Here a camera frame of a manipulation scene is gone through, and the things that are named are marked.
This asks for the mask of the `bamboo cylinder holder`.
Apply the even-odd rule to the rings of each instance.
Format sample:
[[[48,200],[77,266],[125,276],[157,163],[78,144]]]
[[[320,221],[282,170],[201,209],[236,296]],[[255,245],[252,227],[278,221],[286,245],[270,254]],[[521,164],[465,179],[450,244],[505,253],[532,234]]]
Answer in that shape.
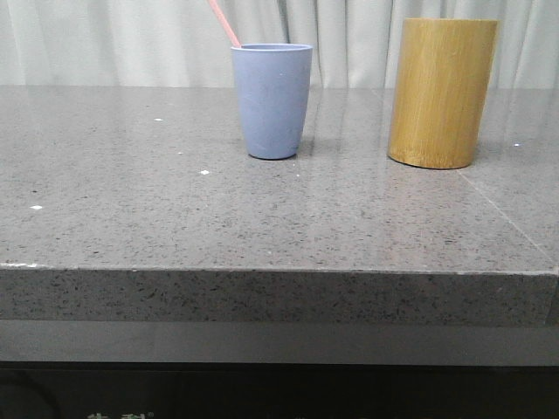
[[[492,19],[404,20],[389,158],[434,169],[473,162],[498,24]]]

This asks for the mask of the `pink chopstick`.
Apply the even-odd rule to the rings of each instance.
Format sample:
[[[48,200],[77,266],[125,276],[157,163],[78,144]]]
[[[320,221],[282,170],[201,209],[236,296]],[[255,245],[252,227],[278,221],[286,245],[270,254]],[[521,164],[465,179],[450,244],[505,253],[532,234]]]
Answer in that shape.
[[[235,34],[234,30],[231,28],[230,23],[228,22],[225,14],[223,13],[217,1],[208,0],[207,3],[210,6],[211,10],[213,11],[214,15],[216,16],[221,27],[223,28],[227,38],[230,40],[231,45],[234,48],[241,48],[242,45],[239,42],[237,35]]]

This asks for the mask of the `blue plastic cup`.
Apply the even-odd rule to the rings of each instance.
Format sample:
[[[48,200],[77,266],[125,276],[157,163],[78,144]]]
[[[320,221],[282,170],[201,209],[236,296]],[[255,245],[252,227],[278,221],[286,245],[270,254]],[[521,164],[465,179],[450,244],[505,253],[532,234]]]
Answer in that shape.
[[[231,49],[242,134],[248,155],[296,155],[307,114],[314,48],[245,44]]]

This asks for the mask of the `white pleated curtain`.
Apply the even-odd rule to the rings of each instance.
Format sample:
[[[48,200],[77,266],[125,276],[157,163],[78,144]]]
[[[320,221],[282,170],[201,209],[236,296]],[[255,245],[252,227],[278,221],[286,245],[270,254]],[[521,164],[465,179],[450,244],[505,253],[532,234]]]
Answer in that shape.
[[[495,19],[490,84],[558,85],[555,1],[223,1],[243,43],[314,48],[312,82],[393,87],[407,17]],[[4,1],[5,85],[229,87],[230,41],[205,1]]]

